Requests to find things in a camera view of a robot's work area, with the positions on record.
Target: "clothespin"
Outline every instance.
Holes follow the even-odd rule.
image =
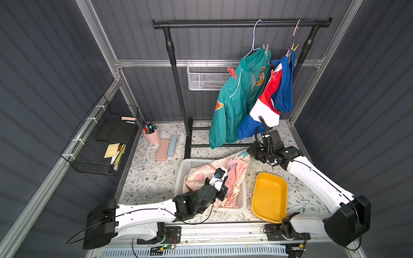
[[[272,69],[272,70],[271,70],[271,80],[275,80],[275,78],[277,77],[277,74],[278,74],[279,72],[280,72],[280,71],[274,73],[274,69]]]
[[[228,67],[228,72],[230,73],[230,75],[232,75],[234,77],[234,79],[237,78],[237,74],[235,73],[234,68]]]
[[[293,44],[292,44],[292,47],[291,47],[291,50],[292,50],[292,51],[295,51],[299,45],[300,45],[300,44],[298,44],[298,45],[295,46],[295,48],[294,48],[294,43],[293,43]]]

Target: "pink cloth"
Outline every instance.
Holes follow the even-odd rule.
[[[211,179],[218,168],[231,168],[231,164],[237,154],[233,154],[223,159],[215,160],[209,164],[192,168],[183,180],[182,192],[195,191],[200,189],[205,184],[205,178]],[[234,161],[234,168],[228,174],[228,179],[225,186],[228,187],[227,196],[224,201],[216,199],[214,207],[237,208],[237,196],[241,190],[241,183],[245,179],[245,174],[250,162],[250,155],[241,154]]]

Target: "pink clothespin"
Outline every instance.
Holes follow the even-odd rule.
[[[277,77],[277,74],[279,73],[280,71],[277,71],[276,73],[274,73],[274,70],[271,70],[271,80],[275,80],[275,78]]]
[[[232,75],[234,77],[234,79],[237,78],[237,74],[235,73],[234,68],[228,67],[228,72],[230,73],[230,75]]]

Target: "clothing rack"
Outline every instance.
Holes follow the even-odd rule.
[[[301,54],[298,58],[297,65],[295,66],[293,73],[293,81],[297,77],[297,74],[307,57],[311,46],[314,43],[319,28],[326,28],[330,26],[332,18],[328,20],[301,20],[299,27],[312,27],[310,34],[308,35],[304,46],[301,50]],[[274,21],[260,21],[258,27],[295,27],[297,20],[274,20]],[[209,147],[209,144],[191,144],[192,131],[193,130],[209,130],[210,127],[193,127],[192,117],[187,118],[185,105],[182,97],[182,90],[179,84],[178,69],[176,67],[175,48],[171,38],[171,28],[248,28],[254,27],[256,21],[155,21],[152,20],[154,29],[161,29],[165,34],[166,50],[169,54],[169,61],[171,62],[173,78],[175,79],[176,92],[178,93],[179,105],[182,112],[183,121],[186,131],[186,143],[184,159],[191,157],[191,148]],[[230,143],[224,144],[223,147],[247,147],[250,143]]]

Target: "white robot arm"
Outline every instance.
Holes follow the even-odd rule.
[[[282,235],[293,239],[299,233],[328,235],[334,242],[347,246],[370,229],[370,202],[364,196],[355,197],[319,171],[297,148],[284,147],[277,130],[265,128],[263,143],[255,141],[247,152],[263,163],[281,166],[298,177],[327,206],[332,214],[289,214],[282,220]],[[225,198],[228,178],[225,168],[216,170],[213,178],[195,192],[173,199],[145,205],[116,205],[114,199],[103,203],[88,214],[84,249],[108,244],[111,239],[140,239],[155,244],[166,234],[165,224],[192,219],[203,213],[218,198]]]
[[[290,239],[297,233],[328,235],[334,242],[347,246],[370,229],[370,201],[355,197],[319,171],[297,148],[284,147],[277,130],[269,129],[261,118],[265,131],[263,143],[256,141],[247,152],[263,163],[281,166],[299,178],[327,206],[332,214],[307,215],[294,213],[283,219],[283,235]]]

